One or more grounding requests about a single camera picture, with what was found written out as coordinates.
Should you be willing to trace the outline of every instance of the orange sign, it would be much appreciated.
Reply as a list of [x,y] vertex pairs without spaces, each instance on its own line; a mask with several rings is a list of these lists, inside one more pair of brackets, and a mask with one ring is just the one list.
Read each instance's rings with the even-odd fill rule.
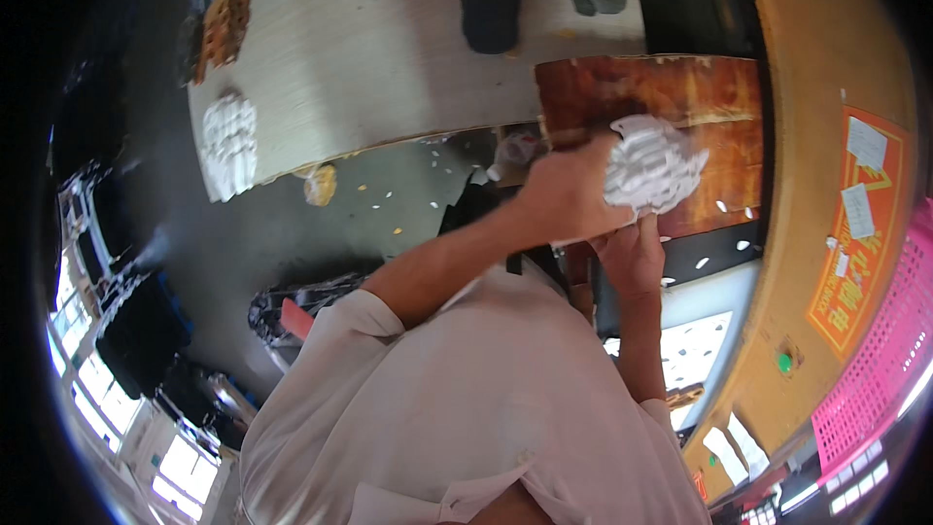
[[700,492],[700,497],[705,501],[706,500],[706,485],[703,483],[703,471],[698,470],[693,473],[693,484],[696,485],[697,490]]
[[[871,293],[880,278],[879,266],[887,259],[891,236],[897,231],[900,216],[898,207],[910,187],[903,186],[905,147],[911,135],[903,128],[869,114],[867,111],[844,106],[843,142],[849,138],[849,117],[869,124],[887,137],[887,149],[881,171],[856,164],[854,155],[843,146],[843,171],[840,191],[864,183],[874,222],[874,235],[852,239],[849,221],[840,194],[829,235],[836,239],[836,247],[827,251],[822,275],[816,293],[807,309],[807,320],[822,334],[840,360],[844,360],[855,347],[860,330],[869,323],[868,309]],[[884,292],[882,286],[878,292]]]

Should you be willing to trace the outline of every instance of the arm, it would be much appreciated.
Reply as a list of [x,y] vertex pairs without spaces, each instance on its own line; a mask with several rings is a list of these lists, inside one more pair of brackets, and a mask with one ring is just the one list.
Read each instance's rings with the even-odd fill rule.
[[620,344],[617,368],[636,402],[664,400],[660,367],[660,276],[664,250],[658,216],[589,241],[619,294]]
[[512,200],[480,221],[404,252],[366,280],[377,297],[411,329],[490,265],[510,253],[557,239],[585,239],[631,220],[628,208],[603,200],[613,133],[593,137],[570,153],[537,161]]
[[363,283],[411,329],[509,254],[536,245],[508,203],[481,220],[431,239],[387,263]]

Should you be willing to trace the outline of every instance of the white cloth pile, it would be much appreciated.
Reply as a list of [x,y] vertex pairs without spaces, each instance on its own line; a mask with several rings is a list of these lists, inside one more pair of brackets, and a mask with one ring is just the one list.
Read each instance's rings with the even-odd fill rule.
[[603,198],[635,212],[667,213],[700,184],[709,150],[690,155],[685,138],[669,122],[650,115],[626,116],[609,125],[622,139],[609,154]]
[[256,107],[240,94],[217,99],[204,112],[198,149],[204,173],[221,201],[253,187],[256,176]]

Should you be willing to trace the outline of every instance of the paper scrap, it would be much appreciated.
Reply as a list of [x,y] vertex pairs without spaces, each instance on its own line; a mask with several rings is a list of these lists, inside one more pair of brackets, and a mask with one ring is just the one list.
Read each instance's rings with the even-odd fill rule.
[[745,426],[742,426],[735,414],[729,414],[729,433],[735,438],[735,443],[739,445],[739,451],[745,457],[745,461],[748,462],[748,478],[755,480],[771,464],[768,461],[768,455],[755,442]]
[[849,256],[844,251],[840,251],[839,258],[836,260],[836,276],[844,278],[847,269],[849,269]]
[[849,116],[846,150],[856,156],[856,164],[880,171],[884,166],[887,137],[858,118]]
[[737,485],[748,478],[748,472],[745,471],[742,461],[739,460],[738,455],[735,454],[735,449],[729,444],[729,440],[726,439],[726,435],[721,430],[710,428],[709,433],[703,439],[703,445],[710,452],[716,454],[733,485]]
[[871,219],[869,192],[864,182],[844,189],[843,205],[846,206],[846,219],[852,239],[869,238],[874,235],[874,221]]

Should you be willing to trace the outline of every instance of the light fixture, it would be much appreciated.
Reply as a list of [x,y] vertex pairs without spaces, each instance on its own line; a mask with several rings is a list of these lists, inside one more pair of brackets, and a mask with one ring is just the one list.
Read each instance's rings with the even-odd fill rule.
[[819,491],[819,487],[816,483],[811,484],[806,489],[802,490],[794,498],[787,500],[786,503],[781,505],[781,515],[787,515],[787,513],[793,511],[800,505],[803,505],[810,500],[813,496],[816,496],[816,493]]
[[910,409],[911,404],[914,403],[917,397],[920,396],[920,393],[924,391],[924,388],[927,387],[927,383],[929,383],[931,376],[933,376],[933,361],[931,361],[927,366],[927,369],[924,370],[924,373],[920,376],[920,379],[917,379],[913,390],[911,390],[911,392],[907,394],[907,397],[904,398],[904,403],[900,406],[900,410],[898,411],[898,418],[907,413],[907,410]]

